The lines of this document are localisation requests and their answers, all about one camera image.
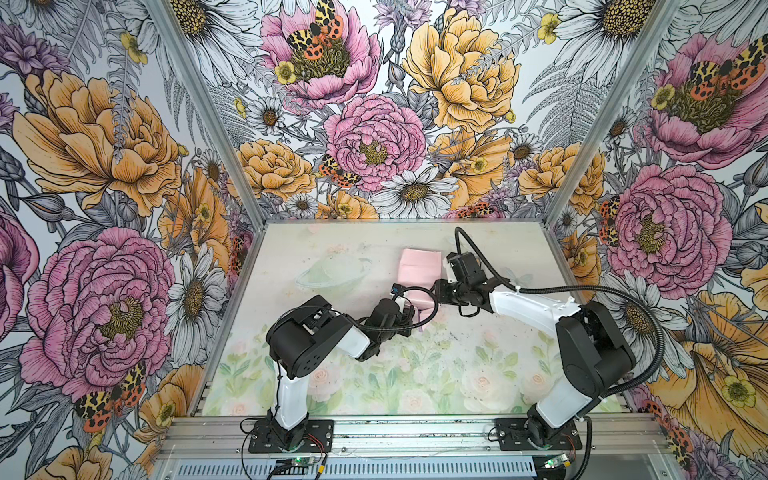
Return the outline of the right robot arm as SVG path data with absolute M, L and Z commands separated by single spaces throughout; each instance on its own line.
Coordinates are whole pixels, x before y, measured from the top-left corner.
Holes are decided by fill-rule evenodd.
M 508 316 L 557 340 L 563 377 L 528 411 L 527 441 L 538 449 L 610 395 L 610 389 L 637 364 L 634 353 L 607 307 L 597 301 L 580 304 L 557 300 L 560 287 L 507 287 L 500 280 L 471 285 L 440 279 L 433 286 L 441 305 L 472 306 Z

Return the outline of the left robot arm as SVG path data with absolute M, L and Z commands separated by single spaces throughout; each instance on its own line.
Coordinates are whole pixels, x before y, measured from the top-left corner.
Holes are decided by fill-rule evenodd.
M 365 362 L 393 337 L 409 336 L 417 317 L 410 300 L 384 298 L 367 318 L 356 320 L 321 295 L 283 314 L 266 335 L 277 370 L 276 397 L 267 413 L 270 442 L 285 451 L 299 447 L 308 432 L 310 377 L 333 351 Z

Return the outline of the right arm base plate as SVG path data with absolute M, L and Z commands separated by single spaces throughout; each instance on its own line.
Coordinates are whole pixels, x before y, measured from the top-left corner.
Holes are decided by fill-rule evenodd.
M 502 451 L 578 451 L 583 448 L 574 420 L 551 428 L 533 418 L 502 417 L 495 419 L 494 433 Z

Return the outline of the purple wrapping paper sheet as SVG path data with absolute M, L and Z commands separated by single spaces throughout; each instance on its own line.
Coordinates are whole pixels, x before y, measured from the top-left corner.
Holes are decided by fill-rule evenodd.
M 442 277 L 443 262 L 438 251 L 404 249 L 398 264 L 397 283 L 405 287 L 431 289 Z M 433 311 L 431 297 L 421 291 L 405 293 L 407 304 L 416 310 L 414 322 L 424 321 Z

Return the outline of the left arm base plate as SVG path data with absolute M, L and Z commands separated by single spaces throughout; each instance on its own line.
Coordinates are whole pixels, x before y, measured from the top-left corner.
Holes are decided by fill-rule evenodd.
M 332 449 L 335 422 L 307 418 L 286 430 L 276 420 L 256 417 L 248 432 L 250 454 L 329 453 Z

